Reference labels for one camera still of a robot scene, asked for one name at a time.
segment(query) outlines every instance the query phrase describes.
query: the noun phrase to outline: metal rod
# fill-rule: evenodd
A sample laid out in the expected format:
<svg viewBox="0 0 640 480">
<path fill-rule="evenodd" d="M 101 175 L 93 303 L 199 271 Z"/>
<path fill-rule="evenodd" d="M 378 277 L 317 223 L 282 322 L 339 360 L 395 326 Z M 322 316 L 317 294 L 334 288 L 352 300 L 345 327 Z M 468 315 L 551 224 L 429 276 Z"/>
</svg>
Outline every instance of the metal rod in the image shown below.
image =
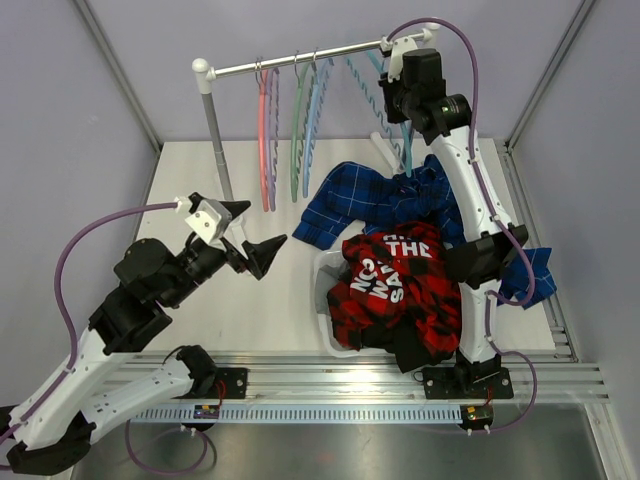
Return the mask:
<svg viewBox="0 0 640 480">
<path fill-rule="evenodd" d="M 545 92 L 549 89 L 551 82 L 555 79 L 558 70 L 560 70 L 561 65 L 578 37 L 578 34 L 582 31 L 582 28 L 589 19 L 596 3 L 598 3 L 598 0 L 582 0 L 582 3 L 577 8 L 573 18 L 562 35 L 560 43 L 558 43 L 556 50 L 553 52 L 542 77 L 538 80 L 538 84 L 533 89 L 533 93 L 529 97 L 529 100 L 520 114 L 513 131 L 507 139 L 507 148 L 509 151 L 513 151 L 516 143 L 520 140 L 522 132 L 529 123 L 529 120 L 531 120 L 533 113 L 540 105 L 540 101 L 544 97 Z"/>
<path fill-rule="evenodd" d="M 71 0 L 70 3 L 75 7 L 89 34 L 91 35 L 91 37 L 93 37 L 98 50 L 107 63 L 107 68 L 113 75 L 116 86 L 122 93 L 122 96 L 125 98 L 125 101 L 129 105 L 129 108 L 131 109 L 134 118 L 140 125 L 140 128 L 142 128 L 142 130 L 146 134 L 147 139 L 151 144 L 151 148 L 153 148 L 153 151 L 157 156 L 160 156 L 160 153 L 162 152 L 162 140 L 153 128 L 149 117 L 144 111 L 144 108 L 142 108 L 140 100 L 138 100 L 138 97 L 133 91 L 133 87 L 127 79 L 122 66 L 118 62 L 113 47 L 107 40 L 104 29 L 98 22 L 98 19 L 91 9 L 89 2 L 87 0 Z"/>
<path fill-rule="evenodd" d="M 218 177 L 220 178 L 220 184 L 222 185 L 222 195 L 225 201 L 233 202 L 231 178 L 229 178 L 227 160 L 224 156 L 224 149 L 222 148 L 218 117 L 216 116 L 216 109 L 213 106 L 213 95 L 211 93 L 202 94 L 202 103 L 204 104 L 204 113 L 207 115 L 207 124 L 209 125 L 209 133 L 211 134 L 211 143 L 213 143 L 213 153 L 216 156 L 216 166 L 218 167 Z"/>
<path fill-rule="evenodd" d="M 414 40 L 423 40 L 424 33 L 416 33 L 409 35 Z M 262 60 L 259 63 L 247 63 L 235 67 L 221 68 L 219 70 L 212 69 L 214 78 L 230 77 L 231 75 L 239 75 L 241 73 L 255 72 L 256 70 L 270 69 L 275 67 L 284 67 L 293 65 L 294 63 L 311 62 L 322 58 L 337 57 L 338 55 L 347 55 L 349 53 L 365 52 L 380 47 L 381 40 L 373 42 L 356 43 L 347 45 L 346 47 L 328 48 L 326 50 L 317 50 L 315 52 L 300 53 L 298 55 L 289 55 L 288 57 L 274 58 L 273 60 Z"/>
</svg>

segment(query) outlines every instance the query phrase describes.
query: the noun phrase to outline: green hanger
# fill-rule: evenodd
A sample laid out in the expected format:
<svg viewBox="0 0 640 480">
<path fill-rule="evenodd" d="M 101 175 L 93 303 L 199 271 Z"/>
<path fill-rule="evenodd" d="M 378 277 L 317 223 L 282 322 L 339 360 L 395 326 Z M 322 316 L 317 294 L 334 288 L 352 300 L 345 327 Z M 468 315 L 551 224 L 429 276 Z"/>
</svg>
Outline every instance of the green hanger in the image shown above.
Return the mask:
<svg viewBox="0 0 640 480">
<path fill-rule="evenodd" d="M 309 107 L 311 106 L 311 92 L 313 82 L 315 81 L 315 69 L 313 69 L 314 73 L 311 77 L 311 82 L 309 82 L 309 90 L 307 94 L 307 104 L 305 109 L 305 119 L 303 122 L 303 131 L 302 135 L 298 135 L 299 132 L 299 120 L 300 120 L 300 106 L 302 104 L 302 91 L 304 90 L 305 80 L 307 77 L 307 71 L 309 70 L 309 66 L 311 63 L 307 63 L 302 69 L 302 73 L 298 76 L 298 89 L 296 92 L 296 101 L 293 105 L 293 126 L 291 132 L 291 200 L 296 202 L 298 200 L 298 185 L 299 185 L 299 177 L 300 170 L 302 169 L 302 139 L 304 139 L 307 129 L 307 118 L 309 116 Z"/>
</svg>

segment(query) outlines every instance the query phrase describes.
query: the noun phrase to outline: red wire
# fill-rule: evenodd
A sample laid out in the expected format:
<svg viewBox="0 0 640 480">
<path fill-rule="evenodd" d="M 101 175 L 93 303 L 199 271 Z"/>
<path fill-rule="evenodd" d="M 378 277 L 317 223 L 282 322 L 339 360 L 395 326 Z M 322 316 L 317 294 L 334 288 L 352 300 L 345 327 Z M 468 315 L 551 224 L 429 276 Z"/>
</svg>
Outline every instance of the red wire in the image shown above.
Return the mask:
<svg viewBox="0 0 640 480">
<path fill-rule="evenodd" d="M 218 402 L 218 410 L 222 407 L 222 401 L 224 397 L 227 395 L 227 385 L 224 383 L 224 380 L 219 380 L 216 382 L 216 389 L 218 390 L 218 398 L 220 401 Z"/>
<path fill-rule="evenodd" d="M 489 388 L 488 388 L 487 401 L 484 402 L 483 407 L 486 407 L 487 405 L 489 405 L 489 403 L 491 403 L 491 400 L 493 400 L 493 386 L 489 386 Z"/>
</svg>

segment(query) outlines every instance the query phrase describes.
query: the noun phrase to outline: blue plaid shirt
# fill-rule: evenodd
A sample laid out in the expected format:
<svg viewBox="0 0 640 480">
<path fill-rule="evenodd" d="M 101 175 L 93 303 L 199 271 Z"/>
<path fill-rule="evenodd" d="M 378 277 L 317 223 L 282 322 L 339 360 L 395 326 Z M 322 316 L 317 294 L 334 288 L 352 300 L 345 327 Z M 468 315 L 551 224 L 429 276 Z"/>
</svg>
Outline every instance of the blue plaid shirt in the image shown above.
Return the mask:
<svg viewBox="0 0 640 480">
<path fill-rule="evenodd" d="M 549 298 L 558 288 L 547 267 L 549 257 L 551 256 L 551 249 L 534 248 L 525 250 L 524 253 L 527 254 L 536 277 L 536 289 L 533 292 L 533 298 L 529 303 L 523 305 L 523 308 L 526 309 L 541 302 L 545 298 Z M 507 298 L 516 297 L 517 300 L 522 300 L 527 296 L 528 287 L 529 276 L 527 275 L 527 269 L 520 255 L 518 255 L 504 271 L 502 284 L 500 285 L 500 293 Z"/>
<path fill-rule="evenodd" d="M 331 170 L 318 193 L 302 214 L 293 232 L 298 240 L 321 250 L 331 248 L 338 235 L 354 220 L 365 222 L 364 233 L 392 230 L 396 225 L 423 221 L 440 229 L 442 241 L 452 246 L 465 243 L 462 218 L 449 180 L 435 155 L 424 165 L 385 178 L 375 170 L 345 162 Z M 547 268 L 550 248 L 525 250 L 536 275 L 536 291 L 525 308 L 550 297 L 556 291 Z M 500 293 L 522 299 L 528 287 L 527 271 L 520 257 L 506 269 Z"/>
</svg>

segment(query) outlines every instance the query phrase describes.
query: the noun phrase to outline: white lettering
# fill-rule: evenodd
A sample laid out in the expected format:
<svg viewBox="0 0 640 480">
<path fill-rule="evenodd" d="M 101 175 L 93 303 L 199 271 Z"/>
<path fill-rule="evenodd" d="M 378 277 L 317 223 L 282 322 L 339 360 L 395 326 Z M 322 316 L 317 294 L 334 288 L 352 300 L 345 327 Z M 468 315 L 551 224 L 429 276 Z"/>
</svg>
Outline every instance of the white lettering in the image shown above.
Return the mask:
<svg viewBox="0 0 640 480">
<path fill-rule="evenodd" d="M 429 253 L 429 245 L 422 242 L 419 242 L 418 245 L 420 245 L 420 256 L 431 258 L 431 254 Z"/>
<path fill-rule="evenodd" d="M 351 285 L 349 285 L 350 288 L 353 288 L 354 290 L 358 290 L 359 292 L 362 293 L 367 293 L 367 289 L 369 288 L 369 285 L 371 285 L 371 282 L 367 282 L 363 279 L 361 279 L 360 277 L 353 277 L 353 283 L 351 283 Z"/>
<path fill-rule="evenodd" d="M 365 258 L 364 260 L 362 260 L 362 265 L 364 265 L 364 268 L 369 270 L 371 273 L 375 272 L 376 270 L 376 264 L 373 263 L 373 260 L 371 260 L 370 258 Z"/>
<path fill-rule="evenodd" d="M 404 298 L 404 290 L 399 288 L 391 292 L 391 303 L 398 303 Z"/>
<path fill-rule="evenodd" d="M 360 272 L 360 278 L 364 280 L 372 280 L 373 278 L 378 276 L 378 272 L 376 272 L 375 263 L 370 258 L 365 258 L 362 260 L 362 265 L 364 266 L 364 270 Z"/>
<path fill-rule="evenodd" d="M 396 256 L 396 247 L 400 245 L 400 242 L 385 242 L 387 246 L 391 249 L 391 255 Z"/>
<path fill-rule="evenodd" d="M 411 251 L 412 256 L 418 256 L 418 245 L 415 242 L 407 242 L 402 244 L 402 255 L 404 257 L 409 256 L 409 251 Z"/>
<path fill-rule="evenodd" d="M 386 300 L 388 298 L 388 295 L 385 293 L 387 290 L 389 290 L 389 287 L 378 280 L 376 282 L 376 286 L 373 287 L 373 291 L 370 293 L 370 295 Z"/>
<path fill-rule="evenodd" d="M 389 278 L 387 278 L 387 285 L 393 285 L 394 287 L 401 287 L 402 282 L 400 281 L 400 275 L 398 272 L 395 272 Z"/>
</svg>

